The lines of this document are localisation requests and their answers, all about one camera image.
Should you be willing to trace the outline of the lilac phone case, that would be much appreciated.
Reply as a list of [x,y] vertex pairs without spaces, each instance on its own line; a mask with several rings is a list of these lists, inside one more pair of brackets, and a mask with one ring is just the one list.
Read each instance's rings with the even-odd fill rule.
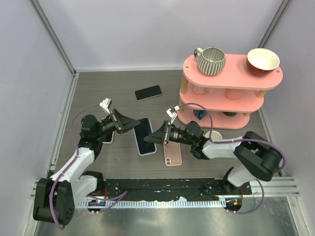
[[154,154],[157,151],[156,144],[144,140],[152,134],[151,121],[148,118],[142,118],[139,121],[140,124],[133,128],[138,154],[140,156]]

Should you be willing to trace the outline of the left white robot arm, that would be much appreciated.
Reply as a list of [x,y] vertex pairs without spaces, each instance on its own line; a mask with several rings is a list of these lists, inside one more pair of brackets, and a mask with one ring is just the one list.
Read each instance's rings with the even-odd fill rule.
[[102,173],[85,171],[101,152],[101,138],[113,132],[127,133],[139,124],[139,120],[126,117],[116,109],[101,121],[94,115],[85,115],[81,119],[80,139],[74,141],[76,150],[72,157],[58,172],[37,183],[33,219],[64,229],[81,200],[90,193],[100,196],[104,192]]

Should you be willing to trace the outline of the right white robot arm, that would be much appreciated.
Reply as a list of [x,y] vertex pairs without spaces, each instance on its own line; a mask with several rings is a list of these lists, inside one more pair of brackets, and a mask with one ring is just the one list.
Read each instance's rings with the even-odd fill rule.
[[166,145],[176,142],[190,146],[192,155],[199,160],[234,158],[238,167],[228,170],[221,187],[227,194],[234,194],[246,182],[254,179],[270,181],[279,164],[284,163],[284,154],[273,144],[252,131],[236,139],[211,140],[197,122],[189,122],[185,129],[165,121],[154,133],[144,138],[146,142]]

